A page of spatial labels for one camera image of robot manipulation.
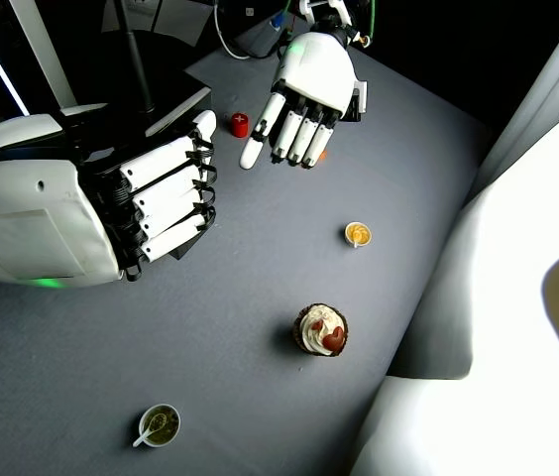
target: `green wire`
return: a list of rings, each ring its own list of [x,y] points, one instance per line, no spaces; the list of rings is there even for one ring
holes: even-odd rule
[[[370,40],[375,38],[375,12],[377,11],[377,0],[370,0]]]

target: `green light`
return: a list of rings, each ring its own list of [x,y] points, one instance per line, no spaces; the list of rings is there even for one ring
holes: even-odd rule
[[[292,43],[286,49],[288,52],[295,52],[297,54],[303,55],[303,45],[298,43]]]
[[[52,280],[50,278],[39,278],[38,280],[32,280],[31,284],[34,286],[40,286],[42,288],[65,288],[63,283],[58,280]]]

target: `gray table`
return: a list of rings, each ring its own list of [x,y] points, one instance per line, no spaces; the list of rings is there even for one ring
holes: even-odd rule
[[[182,261],[134,284],[0,285],[0,475],[339,472],[485,140],[460,110],[352,57],[369,113],[337,127],[314,170],[272,165],[265,149],[243,172],[244,140],[218,130],[218,218]],[[255,120],[276,63],[216,52],[190,72],[213,88],[219,118]],[[359,251],[341,238],[353,220],[374,233]],[[319,301],[348,317],[338,358],[287,337]],[[132,449],[138,416],[159,402],[181,413],[177,440]]]

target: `chocolate cupcake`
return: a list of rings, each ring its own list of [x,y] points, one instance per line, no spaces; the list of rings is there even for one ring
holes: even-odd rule
[[[292,336],[307,354],[336,357],[348,341],[348,322],[334,307],[312,304],[299,313]]]

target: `small white cup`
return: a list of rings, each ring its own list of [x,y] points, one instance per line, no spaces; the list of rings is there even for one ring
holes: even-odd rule
[[[149,438],[146,438],[144,443],[147,444],[148,446],[151,446],[152,448],[162,448],[163,446],[170,444],[180,432],[180,414],[178,413],[178,410],[169,404],[158,404],[158,405],[154,405],[153,407],[149,407],[147,410],[145,410],[143,416],[141,416],[141,420],[139,421],[139,434],[143,434],[144,426],[146,425],[146,423],[149,423],[148,421],[146,422],[146,418],[148,417],[148,415],[157,409],[172,410],[173,413],[176,415],[176,418],[178,418],[178,428],[176,429],[176,432],[173,434],[173,436],[169,439],[169,441],[163,444],[152,443]]]
[[[369,236],[368,236],[368,241],[366,241],[365,243],[355,243],[352,240],[352,236],[350,236],[350,227],[354,226],[354,225],[361,225],[361,226],[365,226],[366,229],[368,230]],[[370,242],[372,241],[372,230],[370,229],[370,227],[368,225],[366,225],[365,223],[362,223],[360,221],[353,221],[352,223],[348,223],[346,225],[346,230],[344,231],[344,236],[346,237],[346,241],[348,242],[348,244],[350,246],[352,246],[353,248],[359,248],[362,246],[366,246],[369,245]]]

